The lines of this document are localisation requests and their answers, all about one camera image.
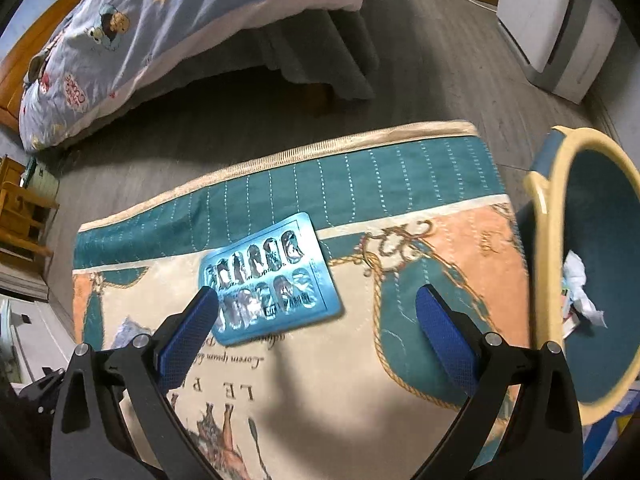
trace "blue rubber pad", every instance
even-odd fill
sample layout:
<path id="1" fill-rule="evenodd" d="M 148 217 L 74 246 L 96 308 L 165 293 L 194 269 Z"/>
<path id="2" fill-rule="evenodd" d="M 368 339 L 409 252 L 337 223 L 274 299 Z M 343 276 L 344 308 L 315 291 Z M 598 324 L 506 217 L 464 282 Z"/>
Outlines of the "blue rubber pad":
<path id="1" fill-rule="evenodd" d="M 196 299 L 158 356 L 158 388 L 166 393 L 182 385 L 202 344 L 218 318 L 218 294 L 212 288 Z"/>
<path id="2" fill-rule="evenodd" d="M 418 289 L 415 314 L 449 379 L 471 397 L 478 388 L 478 358 L 427 286 Z"/>

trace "gray floor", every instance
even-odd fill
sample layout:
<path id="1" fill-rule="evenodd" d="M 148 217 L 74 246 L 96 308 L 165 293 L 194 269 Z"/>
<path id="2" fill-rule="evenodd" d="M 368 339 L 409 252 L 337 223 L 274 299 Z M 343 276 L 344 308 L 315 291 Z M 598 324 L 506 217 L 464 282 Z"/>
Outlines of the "gray floor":
<path id="1" fill-rule="evenodd" d="M 463 118 L 488 143 L 518 208 L 522 177 L 550 127 L 590 125 L 582 107 L 526 81 L 492 12 L 465 0 L 365 0 L 362 14 L 380 55 L 371 102 L 337 102 L 317 115 L 300 87 L 249 70 L 148 102 L 72 149 L 47 235 L 55 254 L 46 280 L 64 310 L 81 223 L 223 166 L 345 134 Z"/>

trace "empty pill blister pack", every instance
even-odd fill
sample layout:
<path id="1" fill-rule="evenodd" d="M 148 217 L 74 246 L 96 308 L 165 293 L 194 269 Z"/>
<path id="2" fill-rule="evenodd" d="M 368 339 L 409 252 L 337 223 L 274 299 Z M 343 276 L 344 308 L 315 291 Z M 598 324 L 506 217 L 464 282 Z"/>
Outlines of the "empty pill blister pack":
<path id="1" fill-rule="evenodd" d="M 334 282 L 306 213 L 297 213 L 200 263 L 198 286 L 218 292 L 211 333 L 231 345 L 336 316 Z"/>

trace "black device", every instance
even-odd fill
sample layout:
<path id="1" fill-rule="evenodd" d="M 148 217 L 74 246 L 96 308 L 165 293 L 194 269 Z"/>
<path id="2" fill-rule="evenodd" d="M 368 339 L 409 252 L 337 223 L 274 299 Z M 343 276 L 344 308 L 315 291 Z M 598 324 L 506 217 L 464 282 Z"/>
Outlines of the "black device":
<path id="1" fill-rule="evenodd" d="M 510 346 L 482 334 L 426 285 L 422 304 L 450 320 L 477 357 L 477 387 L 413 480 L 579 480 L 582 432 L 578 403 L 560 347 Z M 66 371 L 53 371 L 16 396 L 0 378 L 0 477 L 12 480 L 222 480 L 190 440 L 166 393 L 180 386 L 218 316 L 215 291 L 203 287 L 181 314 L 124 348 L 76 347 Z M 508 386 L 520 384 L 493 460 L 471 469 Z M 119 402 L 127 389 L 162 470 L 140 460 Z M 640 413 L 589 480 L 637 478 Z"/>

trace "wooden chair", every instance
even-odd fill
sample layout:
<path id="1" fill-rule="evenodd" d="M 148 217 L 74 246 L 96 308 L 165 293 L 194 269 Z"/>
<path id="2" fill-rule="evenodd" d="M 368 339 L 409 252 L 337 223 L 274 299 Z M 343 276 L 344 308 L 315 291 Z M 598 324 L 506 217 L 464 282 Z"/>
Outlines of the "wooden chair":
<path id="1" fill-rule="evenodd" d="M 38 242 L 38 236 L 44 230 L 44 223 L 33 219 L 35 206 L 45 209 L 57 209 L 53 200 L 43 198 L 34 192 L 20 187 L 15 182 L 17 170 L 24 167 L 5 157 L 0 166 L 0 242 L 31 251 L 41 256 L 51 256 L 53 252 Z M 38 234 L 31 236 L 32 228 Z"/>

